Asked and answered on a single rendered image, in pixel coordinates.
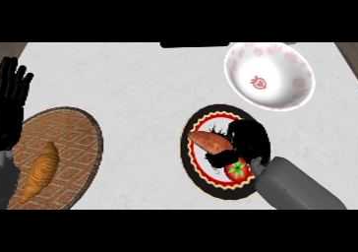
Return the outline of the brown patterned round placemat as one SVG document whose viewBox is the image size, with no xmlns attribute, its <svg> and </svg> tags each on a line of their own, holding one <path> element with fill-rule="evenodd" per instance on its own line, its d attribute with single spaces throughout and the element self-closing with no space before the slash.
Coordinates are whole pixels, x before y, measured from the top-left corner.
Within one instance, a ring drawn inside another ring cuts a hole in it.
<svg viewBox="0 0 358 252">
<path fill-rule="evenodd" d="M 48 142 L 54 142 L 60 155 L 54 180 L 42 193 L 21 204 L 29 171 Z M 21 140 L 12 149 L 21 176 L 8 209 L 68 210 L 92 184 L 102 152 L 102 130 L 94 116 L 85 110 L 64 106 L 32 116 L 24 121 Z"/>
</svg>

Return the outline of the white bowl with pink print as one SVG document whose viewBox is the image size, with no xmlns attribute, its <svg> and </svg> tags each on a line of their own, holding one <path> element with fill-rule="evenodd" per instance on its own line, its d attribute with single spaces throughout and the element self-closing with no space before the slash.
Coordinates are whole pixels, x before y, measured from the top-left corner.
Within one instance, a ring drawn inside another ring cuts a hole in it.
<svg viewBox="0 0 358 252">
<path fill-rule="evenodd" d="M 314 68 L 283 42 L 240 42 L 223 58 L 223 74 L 240 97 L 271 111 L 293 111 L 311 101 Z"/>
</svg>

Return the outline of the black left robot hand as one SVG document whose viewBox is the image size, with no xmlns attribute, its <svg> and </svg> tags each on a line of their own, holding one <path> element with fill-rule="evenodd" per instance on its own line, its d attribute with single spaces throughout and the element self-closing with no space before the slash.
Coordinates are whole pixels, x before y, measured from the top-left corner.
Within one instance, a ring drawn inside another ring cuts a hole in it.
<svg viewBox="0 0 358 252">
<path fill-rule="evenodd" d="M 20 142 L 24 106 L 35 74 L 18 65 L 17 57 L 0 62 L 0 151 L 9 151 Z"/>
</svg>

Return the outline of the black rimmed patterned plate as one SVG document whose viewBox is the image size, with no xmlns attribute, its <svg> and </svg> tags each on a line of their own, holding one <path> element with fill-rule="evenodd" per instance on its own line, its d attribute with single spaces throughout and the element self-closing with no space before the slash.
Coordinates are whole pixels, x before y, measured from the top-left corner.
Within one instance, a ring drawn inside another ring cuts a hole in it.
<svg viewBox="0 0 358 252">
<path fill-rule="evenodd" d="M 188 134 L 197 130 L 226 134 L 228 124 L 235 120 L 254 121 L 252 115 L 235 106 L 213 104 L 201 108 L 191 116 L 181 137 L 181 159 L 187 174 L 198 188 L 215 198 L 241 200 L 256 193 L 254 176 L 246 169 L 241 181 L 232 181 L 222 168 L 212 167 L 206 151 L 194 144 Z"/>
</svg>

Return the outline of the orange sweet potato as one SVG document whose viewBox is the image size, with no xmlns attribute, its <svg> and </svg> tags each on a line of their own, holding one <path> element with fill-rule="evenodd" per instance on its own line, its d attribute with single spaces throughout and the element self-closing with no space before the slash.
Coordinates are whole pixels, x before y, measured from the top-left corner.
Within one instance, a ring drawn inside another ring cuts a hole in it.
<svg viewBox="0 0 358 252">
<path fill-rule="evenodd" d="M 212 155 L 232 150 L 232 144 L 221 135 L 206 131 L 194 131 L 188 134 L 192 143 Z"/>
</svg>

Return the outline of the golden brown croissant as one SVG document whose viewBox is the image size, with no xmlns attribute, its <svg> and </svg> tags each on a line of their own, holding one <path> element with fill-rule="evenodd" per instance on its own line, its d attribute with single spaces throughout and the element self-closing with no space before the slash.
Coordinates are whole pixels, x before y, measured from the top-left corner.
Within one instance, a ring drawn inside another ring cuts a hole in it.
<svg viewBox="0 0 358 252">
<path fill-rule="evenodd" d="M 27 203 L 48 187 L 54 179 L 58 164 L 58 149 L 54 142 L 48 142 L 29 172 L 24 193 L 20 200 L 21 204 Z"/>
</svg>

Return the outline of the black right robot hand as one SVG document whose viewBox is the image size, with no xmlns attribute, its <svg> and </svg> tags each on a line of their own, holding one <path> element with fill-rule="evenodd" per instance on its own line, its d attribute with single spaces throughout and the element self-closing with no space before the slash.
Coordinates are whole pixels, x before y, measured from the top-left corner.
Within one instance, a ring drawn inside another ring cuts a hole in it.
<svg viewBox="0 0 358 252">
<path fill-rule="evenodd" d="M 234 164 L 240 158 L 252 162 L 262 158 L 260 163 L 266 164 L 271 159 L 271 141 L 263 125 L 253 120 L 234 120 L 228 124 L 225 138 L 232 144 L 232 149 L 219 154 L 206 154 L 212 167 L 223 168 Z"/>
</svg>

